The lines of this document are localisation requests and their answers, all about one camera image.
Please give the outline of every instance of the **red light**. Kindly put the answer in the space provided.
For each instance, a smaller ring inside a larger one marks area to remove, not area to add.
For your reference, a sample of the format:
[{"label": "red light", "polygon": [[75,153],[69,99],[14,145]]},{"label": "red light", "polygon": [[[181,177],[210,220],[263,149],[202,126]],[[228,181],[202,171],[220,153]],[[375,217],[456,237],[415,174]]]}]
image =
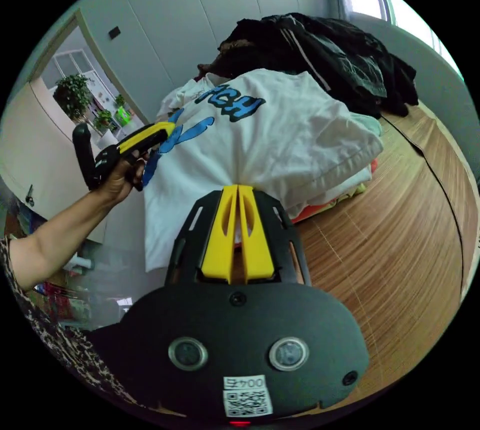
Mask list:
[{"label": "red light", "polygon": [[250,425],[249,421],[231,421],[230,425],[237,426],[238,428],[243,428],[244,426]]}]

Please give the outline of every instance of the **black cable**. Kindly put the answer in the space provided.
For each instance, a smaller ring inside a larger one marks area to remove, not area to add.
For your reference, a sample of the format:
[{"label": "black cable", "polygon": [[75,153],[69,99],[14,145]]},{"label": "black cable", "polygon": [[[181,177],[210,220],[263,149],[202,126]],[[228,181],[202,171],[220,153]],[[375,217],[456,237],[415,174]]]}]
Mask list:
[{"label": "black cable", "polygon": [[446,200],[448,201],[448,205],[450,206],[450,209],[451,209],[451,212],[453,214],[453,219],[455,220],[455,225],[456,225],[456,230],[458,232],[458,236],[460,238],[460,249],[461,249],[461,283],[460,283],[460,301],[462,299],[462,284],[464,282],[464,267],[465,267],[465,262],[464,262],[464,241],[463,241],[463,237],[462,237],[462,232],[460,230],[460,224],[459,224],[459,221],[457,219],[457,215],[455,214],[455,210],[454,210],[454,207],[452,205],[452,202],[450,201],[450,198],[449,198],[449,195],[443,185],[443,183],[441,182],[440,178],[437,176],[437,174],[435,173],[435,171],[433,170],[430,162],[428,161],[427,157],[425,156],[425,153],[423,151],[423,149],[417,145],[416,143],[414,143],[402,130],[400,130],[399,128],[397,128],[388,118],[385,117],[385,115],[382,115],[382,118],[387,122],[389,123],[392,127],[394,127],[413,147],[414,149],[416,149],[419,153],[421,153],[421,155],[423,156],[423,159],[425,160],[426,162],[426,165],[428,166],[428,168],[430,169],[430,171],[432,172],[433,176],[435,177],[435,179],[437,180],[438,184],[440,185],[443,193],[445,194],[445,197],[446,197]]}]

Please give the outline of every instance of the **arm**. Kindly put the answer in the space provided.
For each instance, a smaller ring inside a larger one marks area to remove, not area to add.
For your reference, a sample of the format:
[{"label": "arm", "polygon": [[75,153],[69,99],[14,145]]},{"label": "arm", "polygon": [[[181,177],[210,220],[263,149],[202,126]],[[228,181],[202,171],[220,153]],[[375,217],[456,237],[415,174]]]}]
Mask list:
[{"label": "arm", "polygon": [[[143,160],[136,162],[135,183],[141,181],[144,165]],[[32,289],[63,268],[109,211],[128,196],[132,184],[125,180],[125,174],[131,170],[127,161],[120,161],[100,188],[44,223],[32,235],[10,242],[11,269],[23,290]]]}]

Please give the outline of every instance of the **blue print on t-shirt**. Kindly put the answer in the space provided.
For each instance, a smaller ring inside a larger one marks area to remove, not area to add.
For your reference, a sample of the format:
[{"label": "blue print on t-shirt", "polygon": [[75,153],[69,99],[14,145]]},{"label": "blue print on t-shirt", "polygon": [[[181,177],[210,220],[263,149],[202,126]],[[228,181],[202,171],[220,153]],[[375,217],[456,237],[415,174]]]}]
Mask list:
[{"label": "blue print on t-shirt", "polygon": [[[240,91],[232,88],[230,85],[219,85],[213,90],[209,90],[199,96],[195,103],[202,102],[205,98],[209,97],[208,102],[221,109],[222,115],[228,115],[231,122],[237,122],[243,118],[253,115],[261,105],[265,103],[263,98],[254,98],[252,96],[242,96]],[[168,121],[171,123],[177,123],[180,115],[184,112],[181,108],[174,113]],[[152,152],[150,159],[148,160],[145,171],[143,172],[143,185],[146,186],[152,179],[159,159],[165,153],[171,151],[175,145],[183,143],[188,140],[192,140],[201,135],[207,128],[214,124],[215,118],[210,116],[202,121],[199,121],[196,125],[182,133],[184,126],[177,126],[171,133],[170,137],[165,140],[159,148]]]},{"label": "blue print on t-shirt", "polygon": [[[180,115],[184,112],[184,109],[181,108],[175,114],[173,114],[168,121],[171,123],[176,123]],[[147,164],[145,165],[145,171],[143,172],[143,186],[146,186],[149,181],[152,179],[152,176],[157,169],[157,164],[160,157],[168,153],[173,149],[175,145],[183,143],[184,141],[192,140],[193,138],[201,135],[209,126],[213,125],[215,118],[209,116],[208,118],[199,121],[197,124],[193,125],[191,128],[182,133],[184,128],[183,125],[175,127],[171,135],[154,151],[151,155]]]},{"label": "blue print on t-shirt", "polygon": [[251,116],[265,103],[263,98],[253,96],[242,96],[240,91],[230,85],[219,85],[199,96],[195,103],[200,103],[209,97],[208,102],[221,109],[222,115],[228,115],[232,123],[247,116]]}]

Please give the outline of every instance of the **leopard print sleeve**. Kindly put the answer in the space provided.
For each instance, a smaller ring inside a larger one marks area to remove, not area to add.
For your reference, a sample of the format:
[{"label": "leopard print sleeve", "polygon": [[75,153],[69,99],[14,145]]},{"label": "leopard print sleeve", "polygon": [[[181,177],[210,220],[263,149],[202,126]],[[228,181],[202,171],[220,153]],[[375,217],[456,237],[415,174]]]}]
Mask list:
[{"label": "leopard print sleeve", "polygon": [[6,238],[0,239],[0,270],[5,274],[15,299],[34,332],[74,376],[114,398],[138,404],[97,355],[88,340],[87,332],[75,328],[64,329],[53,323],[48,315],[36,307],[19,287],[12,272],[10,240]]}]

